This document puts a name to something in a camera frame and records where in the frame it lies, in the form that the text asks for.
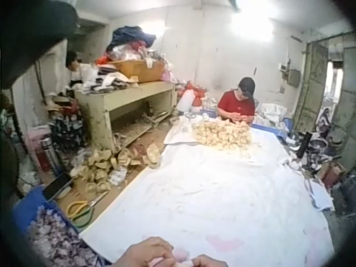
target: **white shirt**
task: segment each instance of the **white shirt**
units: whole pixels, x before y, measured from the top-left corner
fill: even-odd
[[[91,66],[90,64],[79,64],[79,68],[77,71],[70,71],[67,69],[67,83],[69,85],[71,81],[82,80],[83,83],[95,80],[97,76],[97,68]]]

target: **smartphone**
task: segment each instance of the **smartphone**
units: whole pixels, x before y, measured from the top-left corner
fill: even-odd
[[[52,201],[66,187],[72,185],[72,177],[67,173],[62,173],[58,178],[45,187],[42,194],[47,201]]]

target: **wooden box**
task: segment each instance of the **wooden box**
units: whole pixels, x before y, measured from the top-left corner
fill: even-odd
[[[165,64],[161,61],[154,61],[152,68],[147,68],[144,60],[112,61],[110,64],[114,65],[127,78],[137,76],[139,83],[160,81],[165,70]]]

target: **scissors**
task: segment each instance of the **scissors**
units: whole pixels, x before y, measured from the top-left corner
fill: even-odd
[[[83,228],[88,226],[94,214],[94,206],[106,196],[108,191],[101,194],[93,201],[74,201],[67,207],[67,217],[72,220],[72,223],[77,228]]]

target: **white sheet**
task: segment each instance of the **white sheet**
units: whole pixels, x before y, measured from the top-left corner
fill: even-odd
[[[173,126],[168,132],[164,144],[198,145],[199,143],[192,134],[192,124],[200,122],[202,116],[196,116],[192,120],[181,116],[179,119],[179,123]],[[251,128],[250,131],[252,142],[247,151],[227,151],[223,154],[228,153],[236,159],[257,165],[276,164],[288,159],[288,153],[282,147],[275,134],[254,128]]]
[[[256,164],[202,145],[168,146],[80,233],[110,261],[148,236],[191,258],[205,253],[230,267],[321,266],[332,254],[328,224],[304,178],[280,164]]]

